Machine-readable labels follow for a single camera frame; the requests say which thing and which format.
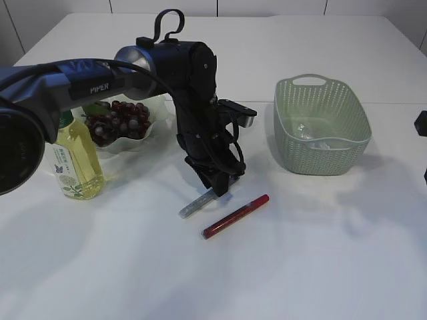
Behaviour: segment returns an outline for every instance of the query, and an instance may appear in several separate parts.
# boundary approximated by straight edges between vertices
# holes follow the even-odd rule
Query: plastic bottle
[[[62,113],[58,138],[47,146],[46,157],[67,197],[90,199],[105,185],[89,129],[75,120],[71,111]]]

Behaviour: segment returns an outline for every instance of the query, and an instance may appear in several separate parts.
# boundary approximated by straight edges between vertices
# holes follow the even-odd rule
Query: yellow liquid
[[[58,131],[56,144],[70,152],[75,172],[81,183],[82,197],[72,199],[87,200],[96,196],[105,185],[101,166],[96,155],[95,145],[87,127],[80,121],[73,122]]]

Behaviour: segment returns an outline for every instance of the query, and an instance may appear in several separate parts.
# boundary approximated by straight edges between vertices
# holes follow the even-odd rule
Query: green bottle cap
[[[62,112],[61,118],[59,119],[59,128],[65,128],[66,126],[70,125],[73,120],[74,117],[70,110]]]

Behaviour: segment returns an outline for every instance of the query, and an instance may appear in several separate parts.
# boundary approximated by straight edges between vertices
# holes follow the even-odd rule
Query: bottle label
[[[46,148],[46,157],[64,195],[82,197],[81,183],[68,149],[62,145],[53,144]]]

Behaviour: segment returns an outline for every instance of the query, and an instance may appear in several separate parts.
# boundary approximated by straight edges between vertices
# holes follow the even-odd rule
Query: red marker
[[[219,220],[217,223],[214,223],[210,227],[204,229],[201,235],[203,235],[205,239],[209,239],[210,237],[216,235],[218,232],[224,230],[226,227],[232,225],[236,221],[250,214],[253,210],[261,207],[264,203],[267,203],[269,200],[270,198],[268,197],[268,195],[262,195],[258,199],[253,200],[247,205],[244,205],[240,209],[234,211],[232,214],[228,215],[227,217]]]

